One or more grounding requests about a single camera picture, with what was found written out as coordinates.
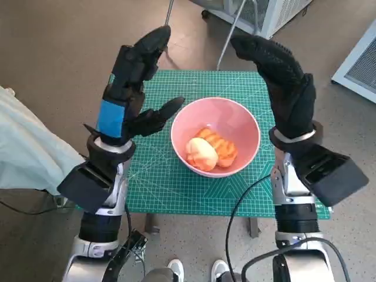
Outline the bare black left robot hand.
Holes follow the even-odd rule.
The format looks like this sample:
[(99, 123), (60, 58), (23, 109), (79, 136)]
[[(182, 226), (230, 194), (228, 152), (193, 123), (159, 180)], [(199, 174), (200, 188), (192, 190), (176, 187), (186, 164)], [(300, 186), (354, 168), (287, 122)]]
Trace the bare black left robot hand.
[(148, 136), (163, 129), (182, 107), (183, 97), (166, 102), (160, 109), (142, 111), (144, 82), (158, 70), (158, 60), (171, 35), (168, 25), (160, 26), (134, 45), (123, 45), (115, 60), (100, 103), (96, 130), (110, 145), (124, 145), (137, 135)]

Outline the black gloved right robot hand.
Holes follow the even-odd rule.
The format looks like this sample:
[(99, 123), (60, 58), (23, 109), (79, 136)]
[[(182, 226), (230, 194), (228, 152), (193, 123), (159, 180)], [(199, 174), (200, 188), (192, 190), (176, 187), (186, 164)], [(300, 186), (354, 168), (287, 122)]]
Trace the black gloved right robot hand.
[(283, 45), (255, 35), (236, 35), (230, 43), (239, 59), (253, 62), (264, 79), (277, 130), (294, 139), (314, 130), (313, 75), (303, 72)]

